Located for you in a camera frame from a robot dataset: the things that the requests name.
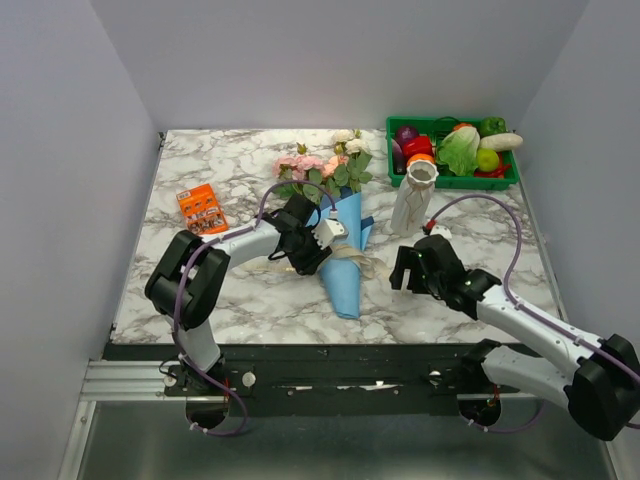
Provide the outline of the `cream printed ribbon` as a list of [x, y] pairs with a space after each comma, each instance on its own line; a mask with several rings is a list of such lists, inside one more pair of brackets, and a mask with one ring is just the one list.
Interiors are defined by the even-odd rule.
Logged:
[[[355, 266], [359, 270], [360, 275], [366, 280], [371, 280], [376, 277], [389, 277], [391, 274], [391, 269], [382, 259], [367, 255], [362, 250], [346, 244], [333, 246], [331, 255], [320, 263], [316, 274], [326, 270], [329, 266], [338, 266], [339, 264]], [[268, 260], [251, 260], [243, 264], [240, 269], [245, 272], [259, 273], [296, 272], [294, 267], [286, 266], [280, 260], [274, 262]]]

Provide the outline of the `blue flower bouquet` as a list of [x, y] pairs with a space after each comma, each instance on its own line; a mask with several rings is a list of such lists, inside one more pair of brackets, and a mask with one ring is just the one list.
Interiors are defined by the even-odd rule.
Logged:
[[334, 313], [354, 320], [360, 315], [362, 253], [373, 225], [372, 218], [362, 216], [361, 207], [362, 186], [372, 179], [372, 155], [358, 130], [336, 131], [332, 144], [328, 159], [310, 154], [303, 144], [295, 154], [277, 159], [275, 192], [282, 198], [300, 193], [319, 208], [310, 223], [331, 250], [319, 268], [321, 281]]

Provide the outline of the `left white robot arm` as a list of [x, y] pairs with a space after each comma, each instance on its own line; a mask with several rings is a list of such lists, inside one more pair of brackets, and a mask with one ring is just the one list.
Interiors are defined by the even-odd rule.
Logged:
[[313, 275], [348, 229], [331, 208], [319, 208], [296, 194], [271, 213], [206, 240], [188, 230], [176, 234], [147, 280], [145, 296], [168, 317], [179, 358], [190, 366], [187, 382], [201, 395], [214, 393], [222, 380], [222, 353], [210, 315], [227, 272], [253, 259], [286, 258], [301, 276]]

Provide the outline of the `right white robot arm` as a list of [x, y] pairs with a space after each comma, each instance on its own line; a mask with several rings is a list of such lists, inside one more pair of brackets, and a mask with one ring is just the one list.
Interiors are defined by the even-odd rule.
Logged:
[[519, 353], [485, 339], [461, 359], [460, 386], [480, 392], [489, 385], [513, 387], [568, 411], [593, 437], [611, 441], [639, 412], [639, 359], [619, 335], [606, 340], [510, 297], [498, 277], [467, 269], [450, 242], [426, 236], [399, 247], [392, 289], [427, 294], [449, 309], [506, 332], [528, 349]]

